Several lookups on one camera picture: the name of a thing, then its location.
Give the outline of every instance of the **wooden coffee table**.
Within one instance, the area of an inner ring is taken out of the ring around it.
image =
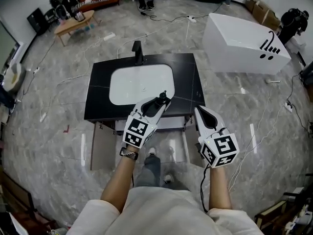
[[[63,43],[62,38],[61,38],[62,35],[64,35],[64,34],[70,35],[71,31],[85,27],[85,26],[89,26],[89,29],[91,30],[90,20],[92,18],[97,22],[97,24],[99,24],[99,22],[93,17],[93,15],[94,15],[94,10],[84,12],[85,19],[81,22],[76,21],[74,18],[70,18],[70,19],[66,20],[64,24],[59,25],[55,29],[54,34],[60,38],[61,43],[63,44],[63,46],[65,46],[65,44]]]

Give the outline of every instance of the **sleeve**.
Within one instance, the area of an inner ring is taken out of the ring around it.
[[[119,215],[112,204],[89,200],[67,235],[103,235]]]
[[[233,235],[263,235],[245,211],[211,209],[208,215]]]

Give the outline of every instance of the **white sink basin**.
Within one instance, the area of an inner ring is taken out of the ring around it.
[[[148,97],[166,91],[169,99],[174,96],[173,72],[168,65],[146,65],[122,68],[111,76],[110,101],[115,105],[136,104]]]

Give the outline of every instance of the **white bathtub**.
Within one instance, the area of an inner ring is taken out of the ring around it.
[[[212,70],[278,73],[291,58],[276,34],[269,45],[272,40],[272,33],[269,31],[271,29],[258,23],[211,13],[208,16],[202,43]],[[260,49],[266,39],[268,42]]]

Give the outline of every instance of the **cardboard box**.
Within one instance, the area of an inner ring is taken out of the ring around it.
[[[254,5],[252,15],[259,24],[263,24],[268,12],[268,6],[262,1],[258,1]]]
[[[280,25],[280,20],[275,16],[275,13],[270,10],[265,18],[263,25],[276,31]]]
[[[245,5],[246,5],[246,8],[248,9],[248,11],[250,11],[252,13],[254,5],[257,1],[258,0],[246,0]]]

